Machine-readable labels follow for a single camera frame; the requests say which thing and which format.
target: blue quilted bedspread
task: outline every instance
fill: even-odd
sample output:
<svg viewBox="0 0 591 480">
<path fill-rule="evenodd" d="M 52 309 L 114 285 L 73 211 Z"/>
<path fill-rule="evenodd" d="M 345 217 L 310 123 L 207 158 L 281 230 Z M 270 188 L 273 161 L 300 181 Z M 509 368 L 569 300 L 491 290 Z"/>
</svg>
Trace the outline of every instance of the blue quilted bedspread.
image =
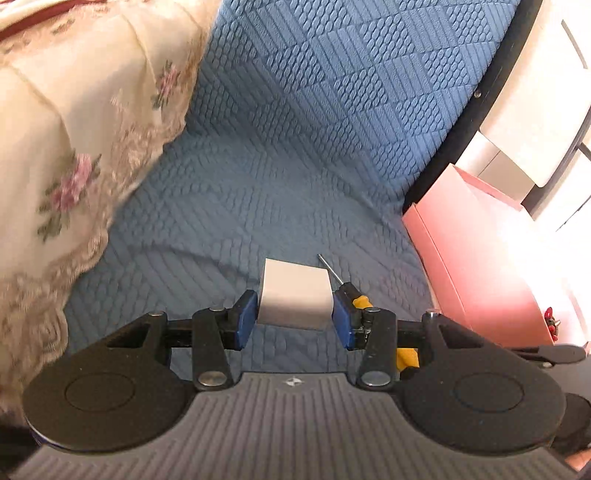
<svg viewBox="0 0 591 480">
<path fill-rule="evenodd" d="M 224 0 L 183 135 L 121 209 L 66 308 L 75 351 L 149 310 L 258 288 L 265 257 L 317 265 L 400 318 L 430 296 L 401 223 L 519 0 Z M 234 369 L 351 370 L 335 333 L 258 326 Z M 173 368 L 190 372 L 188 352 Z"/>
</svg>

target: yellow part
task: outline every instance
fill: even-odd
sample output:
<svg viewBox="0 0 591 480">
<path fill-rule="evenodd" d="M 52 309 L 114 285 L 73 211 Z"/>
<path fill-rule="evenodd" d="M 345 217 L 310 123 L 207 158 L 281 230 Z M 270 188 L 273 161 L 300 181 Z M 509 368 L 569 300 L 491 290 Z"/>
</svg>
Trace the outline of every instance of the yellow part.
<svg viewBox="0 0 591 480">
<path fill-rule="evenodd" d="M 401 372 L 406 367 L 418 368 L 418 355 L 414 348 L 399 348 L 396 350 L 396 368 Z"/>
<path fill-rule="evenodd" d="M 356 309 L 363 310 L 367 307 L 373 307 L 373 305 L 371 305 L 371 303 L 369 302 L 369 298 L 367 298 L 365 295 L 361 295 L 360 297 L 354 299 L 353 307 L 355 307 Z"/>
<path fill-rule="evenodd" d="M 365 295 L 357 297 L 353 301 L 353 306 L 356 309 L 366 309 L 367 307 L 373 307 L 369 298 Z M 406 367 L 418 367 L 418 355 L 414 348 L 399 348 L 396 350 L 396 367 L 401 372 Z"/>
</svg>

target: gray ribbed plate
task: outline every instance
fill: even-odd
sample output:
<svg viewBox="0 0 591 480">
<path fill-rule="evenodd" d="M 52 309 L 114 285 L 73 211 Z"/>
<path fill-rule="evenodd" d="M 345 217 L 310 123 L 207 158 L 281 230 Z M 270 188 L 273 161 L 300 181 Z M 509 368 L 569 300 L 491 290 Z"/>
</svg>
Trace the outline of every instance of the gray ribbed plate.
<svg viewBox="0 0 591 480">
<path fill-rule="evenodd" d="M 244 374 L 198 394 L 182 421 L 127 452 L 83 456 L 42 447 L 12 480 L 566 480 L 545 449 L 493 458 L 417 432 L 392 399 L 344 374 Z"/>
</svg>

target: floral fabric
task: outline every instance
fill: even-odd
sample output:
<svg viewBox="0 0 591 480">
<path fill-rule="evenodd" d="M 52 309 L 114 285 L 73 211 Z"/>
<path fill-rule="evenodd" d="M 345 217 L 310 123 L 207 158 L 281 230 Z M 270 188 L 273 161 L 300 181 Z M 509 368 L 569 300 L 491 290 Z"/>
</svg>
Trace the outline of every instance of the floral fabric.
<svg viewBox="0 0 591 480">
<path fill-rule="evenodd" d="M 219 0 L 110 0 L 0 42 L 0 424 L 67 344 L 76 278 L 184 128 Z"/>
</svg>

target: metal rod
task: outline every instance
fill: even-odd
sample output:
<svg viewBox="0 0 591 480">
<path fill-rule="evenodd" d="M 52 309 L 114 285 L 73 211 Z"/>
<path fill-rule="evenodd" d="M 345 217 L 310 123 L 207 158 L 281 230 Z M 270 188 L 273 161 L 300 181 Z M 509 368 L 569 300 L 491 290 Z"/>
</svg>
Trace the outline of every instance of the metal rod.
<svg viewBox="0 0 591 480">
<path fill-rule="evenodd" d="M 329 265 L 329 263 L 328 263 L 328 262 L 327 262 L 327 261 L 324 259 L 324 257 L 323 257 L 322 255 L 318 254 L 318 258 L 319 258 L 319 260 L 320 260 L 320 261 L 321 261 L 321 262 L 324 264 L 324 266 L 325 266 L 326 268 L 328 268 L 329 272 L 330 272 L 330 273 L 332 273 L 332 274 L 334 275 L 334 277 L 336 278 L 336 281 L 337 281 L 337 282 L 339 282 L 339 284 L 341 284 L 341 285 L 342 285 L 343 283 L 345 283 L 345 282 L 344 282 L 344 281 L 341 279 L 341 277 L 339 277 L 339 276 L 336 274 L 336 272 L 335 272 L 335 271 L 332 269 L 332 267 Z"/>
</svg>

